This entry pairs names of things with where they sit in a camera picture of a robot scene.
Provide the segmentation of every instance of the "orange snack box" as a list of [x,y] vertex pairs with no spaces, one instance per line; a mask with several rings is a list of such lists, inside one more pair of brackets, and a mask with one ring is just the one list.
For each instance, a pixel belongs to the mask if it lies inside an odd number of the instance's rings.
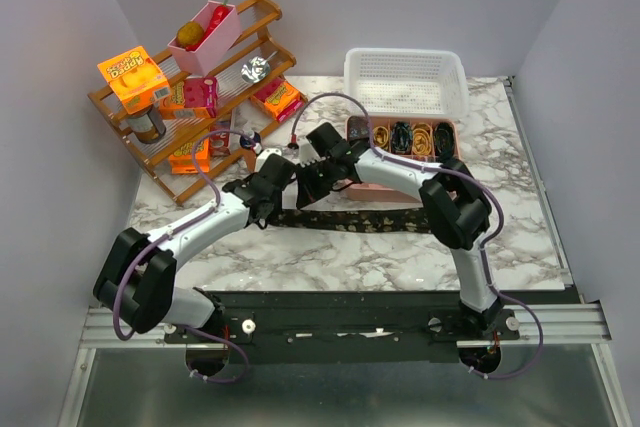
[[129,114],[171,93],[167,77],[142,46],[105,60],[98,69]]
[[278,122],[287,120],[303,104],[300,91],[280,77],[264,86],[250,100]]
[[[206,131],[202,131],[200,134],[198,134],[194,141],[187,142],[169,156],[169,164],[171,164],[172,174],[198,173],[191,159],[191,151],[193,150],[193,144],[199,138],[201,138],[205,134],[205,132]],[[211,167],[209,165],[210,158],[211,154],[209,152],[209,139],[204,139],[204,141],[198,147],[198,151],[196,152],[196,162],[203,172],[209,172],[209,170],[211,170]]]

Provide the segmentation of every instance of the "screw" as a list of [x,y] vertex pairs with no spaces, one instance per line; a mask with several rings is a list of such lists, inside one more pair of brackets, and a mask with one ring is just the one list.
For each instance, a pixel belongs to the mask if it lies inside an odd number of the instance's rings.
[[252,319],[246,319],[242,322],[242,331],[249,335],[256,330],[256,323]]
[[515,317],[509,317],[505,321],[505,324],[507,326],[507,329],[509,329],[512,332],[515,332],[516,330],[518,330],[520,328],[520,322]]
[[442,322],[437,317],[432,317],[427,325],[429,326],[429,329],[431,329],[431,331],[433,332],[438,333],[442,330]]

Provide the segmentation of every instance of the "gray floor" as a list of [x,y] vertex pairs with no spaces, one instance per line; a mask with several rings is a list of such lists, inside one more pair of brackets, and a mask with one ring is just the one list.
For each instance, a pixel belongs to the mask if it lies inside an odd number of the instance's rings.
[[[500,371],[532,349],[505,350]],[[238,385],[190,379],[178,350],[98,351],[80,424],[198,427],[615,425],[589,346],[545,348],[511,381],[461,365],[258,366]]]

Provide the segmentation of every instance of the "box label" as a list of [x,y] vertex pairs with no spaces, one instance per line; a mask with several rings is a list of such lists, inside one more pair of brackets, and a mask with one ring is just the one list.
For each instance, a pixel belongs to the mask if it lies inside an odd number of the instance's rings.
[[126,122],[134,132],[149,132],[153,129],[153,122],[151,122],[147,114],[141,115],[140,117],[128,117]]
[[184,81],[180,81],[173,86],[171,102],[177,105],[184,105]]
[[162,87],[161,89],[156,90],[153,93],[153,97],[155,100],[160,100],[163,97],[167,97],[171,93],[171,89],[169,87]]
[[275,92],[273,92],[273,94],[271,94],[269,97],[267,97],[267,102],[270,103],[271,105],[278,105],[280,103],[280,100],[282,99],[282,96],[285,94],[293,94],[293,88],[291,90],[291,92],[289,92],[289,89],[287,89],[287,83],[283,82],[281,83],[278,88],[275,90]]
[[[195,142],[187,142],[182,147],[180,147],[178,150],[176,150],[173,153],[173,155],[175,155],[176,157],[182,157],[184,155],[191,155],[191,151],[193,150],[193,144],[194,143]],[[202,152],[204,150],[204,144],[205,144],[204,141],[200,142],[200,145],[198,145],[198,150],[196,150],[196,154],[198,152]]]
[[112,79],[118,78],[120,75],[128,72],[129,70],[144,64],[144,57],[141,52],[134,50],[129,52],[129,55],[113,65],[106,68],[107,73]]

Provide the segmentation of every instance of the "yellow label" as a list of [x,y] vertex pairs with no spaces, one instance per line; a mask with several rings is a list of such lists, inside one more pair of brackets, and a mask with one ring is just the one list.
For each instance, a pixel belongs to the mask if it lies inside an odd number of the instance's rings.
[[184,81],[178,82],[172,89],[171,102],[178,105],[184,105]]
[[287,84],[283,82],[278,86],[278,88],[273,92],[273,94],[267,97],[267,100],[265,102],[271,105],[278,105],[283,95],[291,94],[291,93],[292,92],[289,92],[289,89],[287,89]]
[[113,65],[110,65],[106,68],[107,73],[111,76],[112,79],[117,78],[118,76],[128,72],[129,70],[137,67],[139,65],[144,64],[144,59],[142,57],[142,53],[134,50],[129,53],[127,57],[116,62]]
[[[193,150],[193,144],[194,142],[187,142],[178,150],[176,150],[173,153],[173,155],[175,155],[176,157],[182,157],[183,155],[191,155],[191,151]],[[196,153],[202,152],[203,150],[204,150],[204,142],[200,142],[200,145],[198,146],[198,150],[196,150]]]

